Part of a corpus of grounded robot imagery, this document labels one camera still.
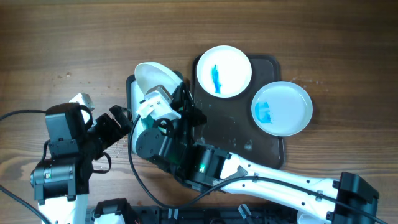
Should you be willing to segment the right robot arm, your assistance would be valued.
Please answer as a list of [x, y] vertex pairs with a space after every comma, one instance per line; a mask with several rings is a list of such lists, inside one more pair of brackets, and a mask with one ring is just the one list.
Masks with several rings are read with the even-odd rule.
[[193, 140], [206, 116], [186, 84], [144, 88], [139, 118], [154, 124], [140, 133], [136, 154], [201, 195], [220, 190], [250, 195], [298, 212], [299, 223], [376, 223], [378, 192], [360, 176], [313, 178], [261, 166], [238, 154]]

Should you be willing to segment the white plate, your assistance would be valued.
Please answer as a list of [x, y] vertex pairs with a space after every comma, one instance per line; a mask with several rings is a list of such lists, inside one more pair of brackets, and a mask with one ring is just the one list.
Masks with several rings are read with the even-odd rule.
[[157, 62], [144, 62], [136, 66], [134, 75], [143, 94], [158, 85], [162, 85], [171, 95], [183, 82], [174, 71]]
[[248, 87], [252, 66], [241, 50], [219, 45], [200, 57], [195, 72], [200, 86], [208, 94], [218, 98], [232, 98]]

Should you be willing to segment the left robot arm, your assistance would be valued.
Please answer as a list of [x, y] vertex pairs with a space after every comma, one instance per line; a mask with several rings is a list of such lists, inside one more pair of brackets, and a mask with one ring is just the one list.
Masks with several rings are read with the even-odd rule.
[[45, 112], [49, 141], [30, 175], [34, 200], [46, 223], [84, 223], [88, 206], [89, 179], [97, 173], [96, 161], [105, 150], [132, 129], [127, 109], [118, 105], [97, 119], [83, 119], [89, 109], [79, 103], [64, 103]]

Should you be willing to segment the pale grey plate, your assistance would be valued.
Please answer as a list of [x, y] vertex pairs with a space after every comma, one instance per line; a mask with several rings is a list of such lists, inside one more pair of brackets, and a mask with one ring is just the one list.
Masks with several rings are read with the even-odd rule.
[[252, 99], [251, 114], [265, 133], [286, 137], [306, 128], [313, 115], [313, 103], [301, 86], [277, 81], [257, 91]]

